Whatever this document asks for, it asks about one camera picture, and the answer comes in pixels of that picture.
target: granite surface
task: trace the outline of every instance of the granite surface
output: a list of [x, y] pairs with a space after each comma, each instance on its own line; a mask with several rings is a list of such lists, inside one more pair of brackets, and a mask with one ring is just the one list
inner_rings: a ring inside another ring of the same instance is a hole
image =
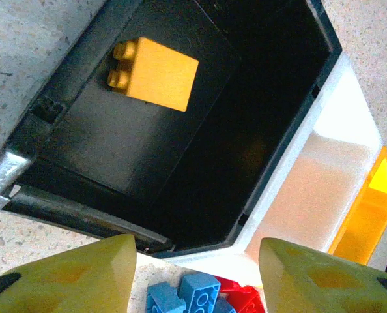
[[[104, 0], [0, 0], [0, 146]], [[387, 1], [325, 1], [387, 145]], [[0, 213], [0, 274], [96, 239]], [[149, 284], [175, 286], [187, 270], [139, 255], [129, 312], [142, 312]]]

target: blue lego brick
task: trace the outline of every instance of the blue lego brick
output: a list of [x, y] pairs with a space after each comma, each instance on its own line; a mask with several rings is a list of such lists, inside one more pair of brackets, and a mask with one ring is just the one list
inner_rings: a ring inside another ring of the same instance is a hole
[[176, 288], [168, 282], [147, 288], [147, 313], [183, 313], [186, 309], [185, 300], [179, 299]]
[[182, 279], [178, 295], [186, 302], [186, 313], [212, 313], [220, 282], [205, 273], [186, 275]]
[[214, 313], [237, 313], [236, 310], [223, 297], [218, 297], [215, 302]]

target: speckled countertop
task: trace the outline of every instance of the speckled countertop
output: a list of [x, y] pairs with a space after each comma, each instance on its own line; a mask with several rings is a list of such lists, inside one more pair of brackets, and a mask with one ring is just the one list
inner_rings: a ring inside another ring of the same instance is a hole
[[[0, 146], [104, 0], [0, 0]], [[387, 145], [387, 0], [324, 1]], [[0, 213], [0, 274], [96, 239]], [[139, 255], [129, 312], [149, 284], [187, 270]]]

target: black plastic bin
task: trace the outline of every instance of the black plastic bin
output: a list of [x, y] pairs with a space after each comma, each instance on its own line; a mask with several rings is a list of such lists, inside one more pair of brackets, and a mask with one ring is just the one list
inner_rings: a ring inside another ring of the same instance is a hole
[[[107, 87], [140, 36], [199, 60], [186, 112]], [[160, 256], [229, 246], [340, 53], [320, 1], [110, 0], [11, 136], [38, 158], [4, 210]]]

